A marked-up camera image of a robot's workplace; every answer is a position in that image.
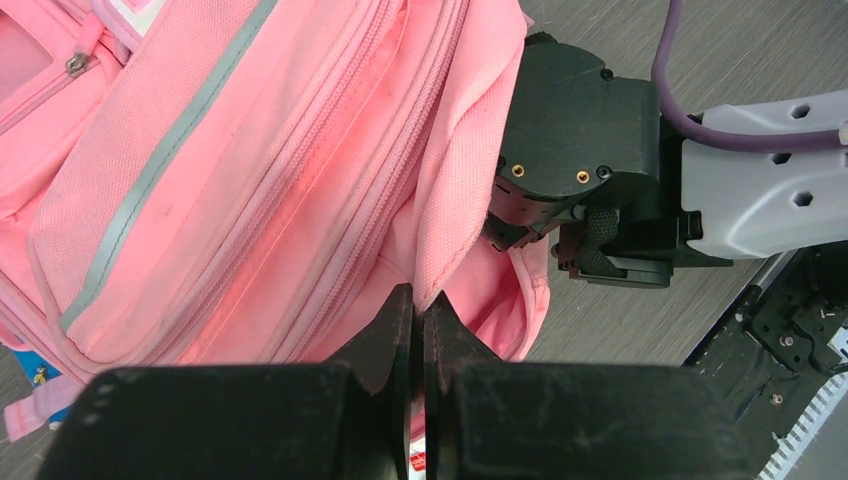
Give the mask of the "dark blue activity booklet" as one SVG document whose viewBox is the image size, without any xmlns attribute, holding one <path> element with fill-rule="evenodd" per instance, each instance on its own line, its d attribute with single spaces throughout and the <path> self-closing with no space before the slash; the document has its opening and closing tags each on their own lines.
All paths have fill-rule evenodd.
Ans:
<svg viewBox="0 0 848 480">
<path fill-rule="evenodd" d="M 38 388 L 47 381 L 61 376 L 58 369 L 32 350 L 13 350 L 12 354 L 33 388 Z M 58 411 L 48 419 L 47 426 L 50 430 L 57 430 L 66 416 L 67 409 Z"/>
</svg>

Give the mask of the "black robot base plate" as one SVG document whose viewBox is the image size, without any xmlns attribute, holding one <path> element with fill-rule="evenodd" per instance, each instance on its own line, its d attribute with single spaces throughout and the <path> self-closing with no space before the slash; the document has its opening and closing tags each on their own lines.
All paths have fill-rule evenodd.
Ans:
<svg viewBox="0 0 848 480">
<path fill-rule="evenodd" d="M 847 374 L 847 244 L 764 262 L 684 364 L 721 391 L 757 468 L 795 445 L 792 427 L 820 389 Z"/>
</svg>

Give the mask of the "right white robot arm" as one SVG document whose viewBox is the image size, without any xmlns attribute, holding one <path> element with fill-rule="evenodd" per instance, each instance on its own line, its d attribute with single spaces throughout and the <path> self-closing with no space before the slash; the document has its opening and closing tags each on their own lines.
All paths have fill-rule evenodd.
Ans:
<svg viewBox="0 0 848 480">
<path fill-rule="evenodd" d="M 665 288 L 677 268 L 729 266 L 843 241 L 847 149 L 702 145 L 660 112 L 649 81 L 530 36 L 484 236 L 501 252 L 557 231 L 574 279 Z"/>
</svg>

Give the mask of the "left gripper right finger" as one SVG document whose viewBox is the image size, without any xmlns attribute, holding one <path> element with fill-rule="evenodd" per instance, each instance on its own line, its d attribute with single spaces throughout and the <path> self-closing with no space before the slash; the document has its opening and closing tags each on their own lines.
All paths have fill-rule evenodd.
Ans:
<svg viewBox="0 0 848 480">
<path fill-rule="evenodd" d="M 439 448 L 458 426 L 448 405 L 452 380 L 469 362 L 499 357 L 462 323 L 444 292 L 422 314 L 422 355 L 426 477 L 438 479 Z"/>
</svg>

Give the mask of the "pink student backpack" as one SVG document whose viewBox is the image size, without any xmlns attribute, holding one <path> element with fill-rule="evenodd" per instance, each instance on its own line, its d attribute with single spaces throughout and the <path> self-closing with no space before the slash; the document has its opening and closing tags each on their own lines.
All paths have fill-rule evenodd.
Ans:
<svg viewBox="0 0 848 480">
<path fill-rule="evenodd" d="M 410 283 L 508 360 L 547 246 L 482 229 L 529 25 L 516 1 L 1 5 L 1 340 L 42 360 L 17 440 L 97 374 L 329 356 Z"/>
</svg>

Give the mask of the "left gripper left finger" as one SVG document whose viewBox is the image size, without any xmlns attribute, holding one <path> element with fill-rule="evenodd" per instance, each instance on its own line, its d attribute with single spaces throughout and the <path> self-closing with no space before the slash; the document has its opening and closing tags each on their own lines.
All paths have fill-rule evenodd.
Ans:
<svg viewBox="0 0 848 480">
<path fill-rule="evenodd" d="M 347 368 L 335 479 L 406 479 L 412 396 L 412 286 L 399 284 L 359 333 L 330 357 Z"/>
</svg>

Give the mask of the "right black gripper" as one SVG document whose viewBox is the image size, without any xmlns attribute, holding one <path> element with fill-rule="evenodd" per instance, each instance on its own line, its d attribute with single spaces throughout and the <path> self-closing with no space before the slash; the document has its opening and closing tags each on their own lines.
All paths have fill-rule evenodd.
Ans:
<svg viewBox="0 0 848 480">
<path fill-rule="evenodd" d="M 501 252 L 557 231 L 573 279 L 662 289 L 678 268 L 721 267 L 698 252 L 701 215 L 681 204 L 683 136 L 656 88 L 596 55 L 527 37 L 483 233 Z"/>
</svg>

